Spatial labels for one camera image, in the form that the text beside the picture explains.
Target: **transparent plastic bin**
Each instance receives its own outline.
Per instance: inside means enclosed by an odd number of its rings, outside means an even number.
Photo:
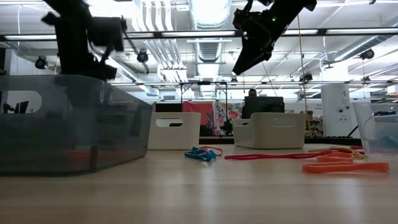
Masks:
[[[398,159],[398,105],[354,103],[354,110],[365,155]]]
[[[0,174],[92,172],[146,155],[151,105],[101,80],[0,77],[8,90],[35,91],[42,102],[35,113],[0,114]]]

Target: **person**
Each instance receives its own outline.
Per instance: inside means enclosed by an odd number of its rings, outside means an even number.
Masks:
[[[255,89],[250,89],[249,97],[257,97],[257,91]],[[250,119],[250,114],[245,110],[245,106],[242,107],[242,119]]]

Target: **table surface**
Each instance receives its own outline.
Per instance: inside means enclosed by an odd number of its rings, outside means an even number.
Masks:
[[[300,152],[222,147],[225,154]],[[96,174],[2,177],[0,223],[398,223],[394,166],[389,174],[304,174],[310,161],[202,162],[182,151],[149,151]]]

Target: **desk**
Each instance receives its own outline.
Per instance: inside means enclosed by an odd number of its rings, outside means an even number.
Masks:
[[[291,152],[299,151],[260,151]],[[0,178],[0,223],[398,223],[397,167],[390,174],[303,174],[308,161],[207,163],[182,151],[149,151],[91,175]]]

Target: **gray plastic container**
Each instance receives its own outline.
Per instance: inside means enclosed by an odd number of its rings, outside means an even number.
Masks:
[[[0,174],[94,172],[146,155],[152,107],[112,85],[79,75],[0,77],[8,90],[35,91],[42,105],[0,114]]]

